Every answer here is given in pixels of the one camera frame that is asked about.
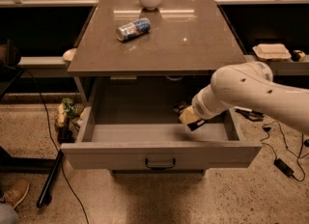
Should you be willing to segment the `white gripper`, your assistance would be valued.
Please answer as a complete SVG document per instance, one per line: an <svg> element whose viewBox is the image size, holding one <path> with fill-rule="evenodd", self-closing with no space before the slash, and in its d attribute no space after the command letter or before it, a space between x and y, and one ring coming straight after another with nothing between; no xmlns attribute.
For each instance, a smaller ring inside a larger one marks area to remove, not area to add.
<svg viewBox="0 0 309 224"><path fill-rule="evenodd" d="M219 97L218 91L214 90L211 85L208 85L194 96L192 106L189 105L183 109L179 119L191 131L194 131L205 125L207 123L206 120L212 119L229 109L231 104L223 101Z"/></svg>

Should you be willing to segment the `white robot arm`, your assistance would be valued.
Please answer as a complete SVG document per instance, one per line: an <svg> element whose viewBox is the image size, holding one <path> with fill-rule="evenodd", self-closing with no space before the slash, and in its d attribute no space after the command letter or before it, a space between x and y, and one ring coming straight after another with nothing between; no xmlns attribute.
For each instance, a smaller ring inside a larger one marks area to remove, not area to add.
<svg viewBox="0 0 309 224"><path fill-rule="evenodd" d="M262 62L218 69L179 119L187 126L203 123L236 106L262 112L309 135L309 91L274 83L272 70Z"/></svg>

